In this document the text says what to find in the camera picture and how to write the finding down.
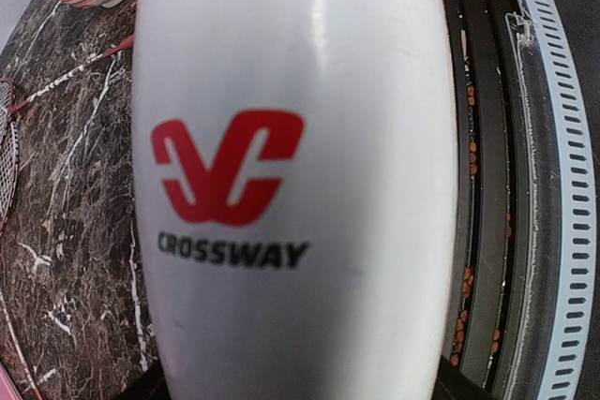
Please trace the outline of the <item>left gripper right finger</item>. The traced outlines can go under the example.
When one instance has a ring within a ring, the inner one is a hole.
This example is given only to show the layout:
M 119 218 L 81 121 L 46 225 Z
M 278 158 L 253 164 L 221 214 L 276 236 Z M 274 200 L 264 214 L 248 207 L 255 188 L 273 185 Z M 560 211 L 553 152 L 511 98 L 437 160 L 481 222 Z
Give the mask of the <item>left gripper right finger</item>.
M 484 400 L 488 393 L 459 372 L 444 357 L 440 358 L 433 400 Z

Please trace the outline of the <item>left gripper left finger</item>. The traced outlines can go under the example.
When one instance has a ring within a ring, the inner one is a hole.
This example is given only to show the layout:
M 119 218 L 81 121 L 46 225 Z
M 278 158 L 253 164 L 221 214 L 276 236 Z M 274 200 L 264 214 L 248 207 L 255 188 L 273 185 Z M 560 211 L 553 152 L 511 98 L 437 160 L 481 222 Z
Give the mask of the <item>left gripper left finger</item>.
M 169 400 L 161 364 L 152 364 L 113 400 Z

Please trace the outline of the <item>white shuttlecock tube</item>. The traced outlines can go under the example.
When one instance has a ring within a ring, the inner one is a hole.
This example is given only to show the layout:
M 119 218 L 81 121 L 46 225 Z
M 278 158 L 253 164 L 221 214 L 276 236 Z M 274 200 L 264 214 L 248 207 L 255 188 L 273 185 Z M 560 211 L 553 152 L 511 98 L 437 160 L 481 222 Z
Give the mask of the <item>white shuttlecock tube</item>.
M 136 218 L 174 399 L 428 399 L 458 207 L 443 0 L 137 0 Z

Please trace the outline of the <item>red racket with visible handle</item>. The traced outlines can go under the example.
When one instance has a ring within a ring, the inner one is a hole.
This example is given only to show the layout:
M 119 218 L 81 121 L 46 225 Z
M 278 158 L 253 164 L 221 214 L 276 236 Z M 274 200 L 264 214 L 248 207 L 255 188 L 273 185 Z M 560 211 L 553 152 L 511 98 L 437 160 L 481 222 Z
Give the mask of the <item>red racket with visible handle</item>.
M 130 50 L 133 46 L 134 36 L 130 35 L 117 46 L 89 58 L 86 62 L 72 68 L 69 72 L 59 76 L 19 103 L 16 102 L 16 88 L 13 80 L 10 78 L 1 79 L 1 232 L 4 232 L 8 222 L 18 177 L 20 150 L 18 130 L 14 122 L 16 113 L 60 84 L 70 81 L 89 67 L 120 51 Z

